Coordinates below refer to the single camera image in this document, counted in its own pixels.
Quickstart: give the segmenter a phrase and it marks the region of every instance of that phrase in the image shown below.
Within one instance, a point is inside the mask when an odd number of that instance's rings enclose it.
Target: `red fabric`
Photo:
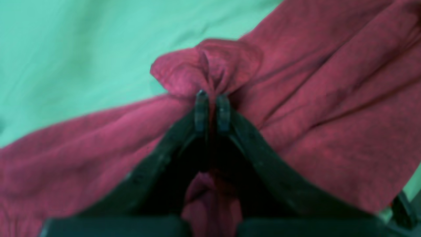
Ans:
[[[0,150],[0,235],[34,237],[48,217],[94,203],[193,106],[229,93],[295,170],[375,213],[421,160],[421,2],[286,0],[238,41],[164,55],[168,94],[34,132]],[[201,196],[199,191],[207,190]],[[195,236],[232,236],[235,197],[200,174],[184,218]]]

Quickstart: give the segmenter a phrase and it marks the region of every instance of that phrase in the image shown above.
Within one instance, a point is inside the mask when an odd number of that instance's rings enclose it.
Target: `pink towel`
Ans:
[[[46,218],[103,197],[192,109],[200,89],[228,93],[311,183],[380,211],[421,161],[420,16],[419,0],[285,0],[237,41],[205,40],[158,58],[151,72],[168,94],[0,150],[0,236],[35,237]],[[196,237],[232,236],[239,203],[210,177],[192,182],[183,217]]]

